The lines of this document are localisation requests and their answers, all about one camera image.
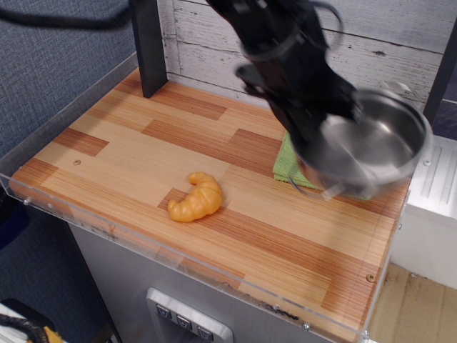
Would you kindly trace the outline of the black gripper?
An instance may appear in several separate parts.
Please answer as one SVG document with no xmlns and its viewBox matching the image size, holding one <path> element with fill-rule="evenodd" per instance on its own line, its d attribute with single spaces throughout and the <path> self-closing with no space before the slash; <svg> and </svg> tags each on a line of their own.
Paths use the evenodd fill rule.
<svg viewBox="0 0 457 343">
<path fill-rule="evenodd" d="M 268 102 L 293 138 L 313 141 L 329 114 L 360 119 L 355 87 L 331 69 L 324 51 L 295 42 L 247 58 L 237 77 L 250 95 Z"/>
</svg>

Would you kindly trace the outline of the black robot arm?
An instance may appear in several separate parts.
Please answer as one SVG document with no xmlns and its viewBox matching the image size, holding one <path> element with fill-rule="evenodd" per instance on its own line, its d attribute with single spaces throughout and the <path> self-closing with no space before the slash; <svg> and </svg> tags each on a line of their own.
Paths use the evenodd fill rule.
<svg viewBox="0 0 457 343">
<path fill-rule="evenodd" d="M 356 89 L 326 61 L 320 1 L 210 1 L 236 32 L 248 63 L 236 70 L 252 96 L 265 99 L 291 136 L 311 141 L 329 114 L 361 117 Z"/>
</svg>

